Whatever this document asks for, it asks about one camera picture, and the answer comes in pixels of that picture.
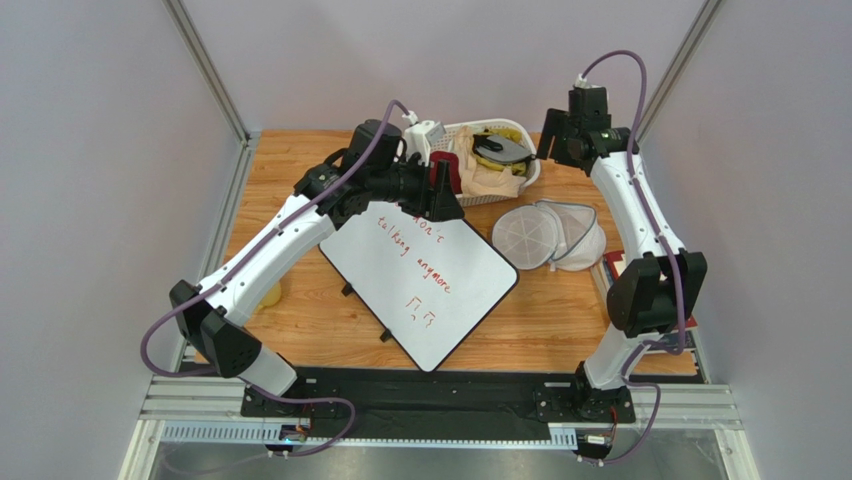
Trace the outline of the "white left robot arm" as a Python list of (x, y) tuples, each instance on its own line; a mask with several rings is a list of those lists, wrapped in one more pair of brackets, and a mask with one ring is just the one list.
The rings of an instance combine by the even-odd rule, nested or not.
[(405, 130), (375, 119), (361, 123), (347, 147), (306, 171), (276, 216), (230, 261), (196, 284), (172, 287), (179, 332), (214, 373), (277, 397), (294, 385), (294, 367), (245, 325), (306, 253), (371, 203), (430, 221), (463, 218), (449, 161), (430, 159), (432, 142), (444, 133), (435, 121), (412, 121)]

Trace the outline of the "white mesh laundry bag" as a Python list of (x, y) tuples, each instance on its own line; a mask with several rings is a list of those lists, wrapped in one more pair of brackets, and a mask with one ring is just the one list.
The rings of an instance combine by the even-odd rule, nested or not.
[(593, 207), (544, 199), (502, 215), (491, 243), (518, 270), (576, 272), (602, 258), (607, 238)]

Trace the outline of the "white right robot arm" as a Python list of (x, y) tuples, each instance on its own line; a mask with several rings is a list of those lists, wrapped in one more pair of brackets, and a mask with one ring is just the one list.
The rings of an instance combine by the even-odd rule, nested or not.
[(641, 357), (672, 332), (678, 342), (671, 354), (684, 351), (707, 261), (666, 221), (633, 132), (612, 124), (605, 88), (576, 85), (566, 109), (549, 109), (536, 156), (582, 170), (603, 195), (621, 237), (626, 267), (607, 292), (610, 325), (578, 365), (567, 400), (578, 420), (620, 420), (629, 415), (630, 375)]

